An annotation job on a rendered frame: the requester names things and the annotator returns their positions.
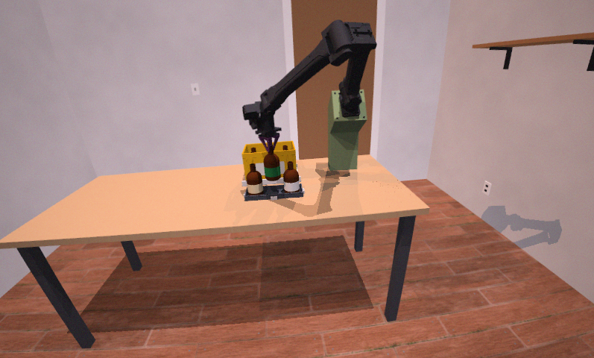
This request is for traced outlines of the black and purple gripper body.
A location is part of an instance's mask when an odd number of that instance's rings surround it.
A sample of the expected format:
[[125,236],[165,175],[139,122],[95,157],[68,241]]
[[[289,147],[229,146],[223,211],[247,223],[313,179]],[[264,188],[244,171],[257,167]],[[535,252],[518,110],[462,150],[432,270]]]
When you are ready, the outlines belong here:
[[277,133],[277,131],[282,131],[282,128],[278,128],[274,126],[274,117],[270,118],[261,118],[262,119],[262,127],[263,127],[263,131],[255,131],[256,134],[259,134],[258,136],[261,137],[272,137],[272,136],[276,136],[279,135],[279,133]]

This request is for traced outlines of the yellow bottle crate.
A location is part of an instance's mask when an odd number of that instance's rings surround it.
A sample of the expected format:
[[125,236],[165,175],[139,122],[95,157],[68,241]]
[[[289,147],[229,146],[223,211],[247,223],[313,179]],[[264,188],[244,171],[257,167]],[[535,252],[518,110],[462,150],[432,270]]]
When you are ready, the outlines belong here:
[[[288,150],[283,151],[283,145],[287,145]],[[256,153],[251,153],[251,148],[256,148]],[[251,163],[256,164],[256,171],[260,172],[262,179],[265,179],[264,158],[267,154],[268,153],[262,143],[245,145],[242,152],[245,180],[247,173],[250,172]],[[279,158],[281,178],[283,178],[285,170],[288,169],[288,161],[292,161],[294,169],[297,170],[296,150],[293,141],[277,142],[274,149],[274,154],[276,154]]]

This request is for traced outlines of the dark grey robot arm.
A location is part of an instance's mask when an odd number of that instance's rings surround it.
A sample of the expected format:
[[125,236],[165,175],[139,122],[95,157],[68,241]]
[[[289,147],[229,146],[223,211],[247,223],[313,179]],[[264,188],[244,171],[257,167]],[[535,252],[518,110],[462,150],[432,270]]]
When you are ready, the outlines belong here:
[[332,22],[321,32],[323,39],[317,47],[282,80],[266,89],[260,95],[261,101],[242,107],[244,120],[249,120],[253,130],[263,131],[261,118],[271,119],[287,97],[322,68],[330,63],[340,66],[348,59],[346,77],[339,84],[341,112],[343,117],[359,116],[361,79],[369,53],[377,46],[372,33],[370,23],[342,22],[339,19]]

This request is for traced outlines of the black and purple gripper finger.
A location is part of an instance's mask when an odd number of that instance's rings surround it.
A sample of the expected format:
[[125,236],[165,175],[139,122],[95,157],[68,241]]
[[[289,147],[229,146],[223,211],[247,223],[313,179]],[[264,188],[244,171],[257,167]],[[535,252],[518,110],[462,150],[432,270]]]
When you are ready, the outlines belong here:
[[[267,152],[270,152],[270,148],[271,148],[271,137],[267,138],[267,137],[261,137],[261,136],[259,136],[259,139],[261,140],[262,144],[264,145],[266,151]],[[268,147],[266,146],[265,140],[267,141]]]
[[[272,144],[272,138],[274,138],[274,145]],[[276,136],[272,136],[271,137],[271,146],[273,146],[274,149],[275,149],[275,146],[276,146],[276,143],[277,143],[278,139],[279,139],[279,135],[276,135]]]

